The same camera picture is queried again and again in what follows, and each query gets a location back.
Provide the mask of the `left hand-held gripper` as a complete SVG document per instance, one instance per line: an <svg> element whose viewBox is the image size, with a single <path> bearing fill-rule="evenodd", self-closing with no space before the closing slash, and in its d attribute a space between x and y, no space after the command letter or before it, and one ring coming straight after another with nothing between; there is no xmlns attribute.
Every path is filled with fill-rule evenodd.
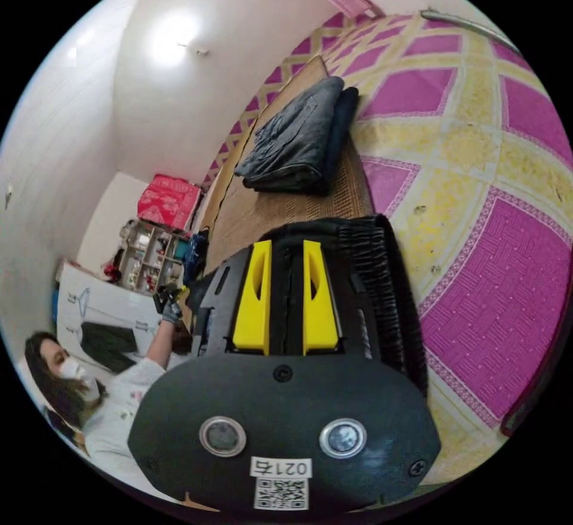
<svg viewBox="0 0 573 525"><path fill-rule="evenodd" d="M153 294L153 302L158 314L162 314L166 307L178 308L180 288L176 284L159 286Z"/></svg>

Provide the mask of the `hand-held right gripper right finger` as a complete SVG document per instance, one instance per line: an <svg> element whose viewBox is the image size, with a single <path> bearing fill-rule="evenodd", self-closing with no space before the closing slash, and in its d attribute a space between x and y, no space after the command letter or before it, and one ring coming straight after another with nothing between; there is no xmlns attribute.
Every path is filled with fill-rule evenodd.
<svg viewBox="0 0 573 525"><path fill-rule="evenodd" d="M303 241L303 354L334 351L338 345L331 288L322 246Z"/></svg>

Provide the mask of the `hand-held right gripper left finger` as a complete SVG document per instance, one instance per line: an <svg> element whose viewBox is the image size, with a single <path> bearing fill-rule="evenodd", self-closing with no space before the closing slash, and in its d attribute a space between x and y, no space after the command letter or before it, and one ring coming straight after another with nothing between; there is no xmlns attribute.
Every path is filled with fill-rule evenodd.
<svg viewBox="0 0 573 525"><path fill-rule="evenodd" d="M272 242L255 242L246 269L232 337L239 351L269 354L271 271Z"/></svg>

